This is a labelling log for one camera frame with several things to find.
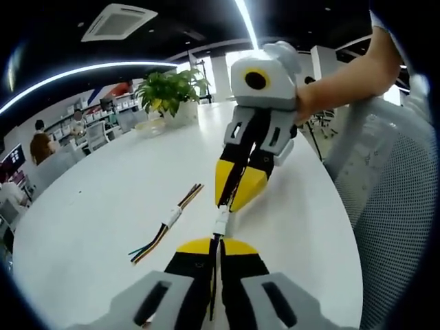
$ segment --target potted plant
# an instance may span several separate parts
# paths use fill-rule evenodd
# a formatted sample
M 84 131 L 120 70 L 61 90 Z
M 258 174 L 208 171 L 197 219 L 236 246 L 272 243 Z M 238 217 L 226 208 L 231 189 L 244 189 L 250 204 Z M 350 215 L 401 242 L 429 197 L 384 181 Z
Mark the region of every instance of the potted plant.
M 204 93 L 208 87 L 208 81 L 201 76 L 197 69 L 178 74 L 154 72 L 145 77 L 135 93 L 147 113 L 159 111 L 168 125 L 178 127 L 197 121 L 196 88 Z

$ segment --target air conditioning vent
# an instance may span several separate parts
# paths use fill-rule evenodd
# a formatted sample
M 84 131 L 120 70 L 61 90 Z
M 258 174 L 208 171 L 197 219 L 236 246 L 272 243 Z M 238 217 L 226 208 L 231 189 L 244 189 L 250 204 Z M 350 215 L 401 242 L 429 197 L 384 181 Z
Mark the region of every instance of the air conditioning vent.
M 148 9 L 112 3 L 96 17 L 81 41 L 122 40 L 156 16 Z

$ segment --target woman with brown hair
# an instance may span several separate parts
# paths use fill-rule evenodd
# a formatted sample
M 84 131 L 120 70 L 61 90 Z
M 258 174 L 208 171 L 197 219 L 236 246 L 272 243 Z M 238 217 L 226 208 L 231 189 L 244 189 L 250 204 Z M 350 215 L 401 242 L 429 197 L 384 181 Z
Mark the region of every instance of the woman with brown hair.
M 36 133 L 30 142 L 30 154 L 34 164 L 39 165 L 51 154 L 55 153 L 56 149 L 49 136 L 44 133 L 44 122 L 41 119 L 35 122 L 35 129 Z

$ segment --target round white table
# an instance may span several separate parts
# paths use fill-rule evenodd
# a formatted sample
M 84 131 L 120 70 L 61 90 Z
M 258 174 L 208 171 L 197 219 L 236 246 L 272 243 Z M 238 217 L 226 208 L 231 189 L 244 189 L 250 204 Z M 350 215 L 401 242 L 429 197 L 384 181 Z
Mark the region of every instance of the round white table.
M 198 126 L 149 140 L 127 133 L 36 200 L 16 229 L 14 277 L 49 325 L 101 317 L 115 295 L 149 271 L 164 270 L 182 243 L 210 236 L 218 214 L 215 164 L 233 107 L 200 106 Z M 271 272 L 285 273 L 315 296 L 328 319 L 358 327 L 362 273 L 349 218 L 301 133 L 295 143 L 265 191 L 237 214 L 234 238 L 254 246 Z M 127 253 L 148 243 L 198 182 L 205 184 L 201 193 L 158 247 L 132 266 Z

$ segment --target ceiling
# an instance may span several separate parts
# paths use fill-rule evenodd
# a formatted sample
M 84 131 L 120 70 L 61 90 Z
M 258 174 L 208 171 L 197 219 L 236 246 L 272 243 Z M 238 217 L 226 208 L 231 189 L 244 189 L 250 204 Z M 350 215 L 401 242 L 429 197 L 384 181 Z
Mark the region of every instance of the ceiling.
M 4 25 L 3 31 L 7 32 L 0 52 L 0 73 L 3 74 L 0 104 L 4 105 L 11 97 L 33 84 L 69 69 L 126 60 L 164 61 L 196 47 L 248 38 L 234 0 L 116 2 L 153 10 L 158 15 L 122 41 L 81 43 L 87 28 L 112 1 L 36 1 L 26 6 L 22 3 L 9 3 L 7 12 L 13 19 L 0 23 Z M 281 37 L 302 51 L 309 51 L 314 45 L 338 48 L 371 33 L 368 0 L 245 2 L 258 38 Z M 341 49 L 338 58 L 350 61 L 356 54 L 365 52 L 368 42 Z M 224 45 L 212 49 L 210 55 L 249 47 L 249 43 Z M 175 59 L 176 63 L 179 61 L 186 59 Z M 145 67 L 111 68 L 57 80 L 2 113 L 0 136 L 38 111 L 68 96 L 94 87 L 139 78 L 146 72 Z M 403 84 L 408 80 L 404 74 Z M 12 91 L 9 83 L 11 75 L 14 77 Z

